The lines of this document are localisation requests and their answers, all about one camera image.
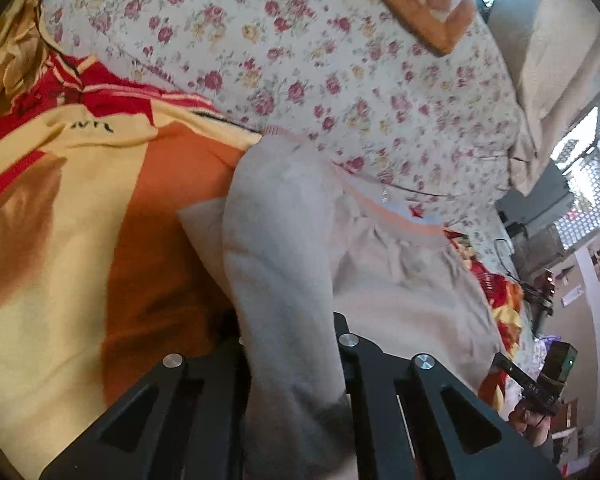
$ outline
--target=black bracket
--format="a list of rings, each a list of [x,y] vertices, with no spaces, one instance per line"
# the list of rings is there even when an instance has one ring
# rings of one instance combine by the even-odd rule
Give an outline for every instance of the black bracket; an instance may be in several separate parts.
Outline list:
[[[432,356],[402,359],[334,318],[362,480],[559,479],[558,470]],[[238,480],[249,369],[237,340],[169,354],[41,480]]]

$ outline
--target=metal screw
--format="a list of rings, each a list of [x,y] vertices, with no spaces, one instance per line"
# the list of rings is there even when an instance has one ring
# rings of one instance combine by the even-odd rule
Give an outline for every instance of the metal screw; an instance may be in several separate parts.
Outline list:
[[[340,342],[340,344],[342,346],[355,346],[360,342],[360,339],[358,339],[358,336],[355,334],[342,334],[339,338],[338,341]]]
[[[429,354],[420,354],[415,357],[416,366],[423,370],[431,370],[436,364],[436,360]]]
[[[182,364],[182,356],[180,354],[165,355],[162,364],[167,368],[177,368]]]

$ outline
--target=person's hand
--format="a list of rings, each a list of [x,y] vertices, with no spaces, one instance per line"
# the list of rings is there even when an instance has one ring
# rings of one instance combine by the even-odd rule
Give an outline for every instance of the person's hand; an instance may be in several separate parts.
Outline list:
[[[522,400],[516,406],[516,409],[509,413],[509,425],[534,446],[542,446],[549,436],[551,427],[551,418],[546,416],[544,419],[538,413],[530,412],[527,405]]]

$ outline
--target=cloth pile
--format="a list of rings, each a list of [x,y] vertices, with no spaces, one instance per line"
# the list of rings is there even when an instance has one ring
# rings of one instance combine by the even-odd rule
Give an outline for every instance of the cloth pile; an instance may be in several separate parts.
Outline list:
[[[445,235],[462,258],[466,268],[480,283],[480,288],[491,306],[491,314],[500,332],[507,356],[513,360],[520,348],[520,336],[523,329],[524,292],[522,287],[501,274],[489,272],[478,259],[466,235],[449,229],[445,229]],[[506,373],[499,372],[488,376],[478,391],[478,396],[504,418],[509,415],[509,412],[505,413],[505,410],[508,409],[507,383],[512,382],[514,381]]]
[[[440,226],[282,130],[62,54],[39,15],[0,21],[0,448],[24,478],[233,309],[253,479],[355,478],[334,311],[478,390],[503,345]]]

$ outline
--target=bed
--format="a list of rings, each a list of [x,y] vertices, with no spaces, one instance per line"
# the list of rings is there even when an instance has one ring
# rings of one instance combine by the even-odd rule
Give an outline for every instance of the bed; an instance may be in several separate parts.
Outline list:
[[[276,124],[468,232],[498,268],[492,204],[525,131],[506,66],[476,18],[437,57],[380,0],[44,0],[70,54],[195,91],[255,130]]]

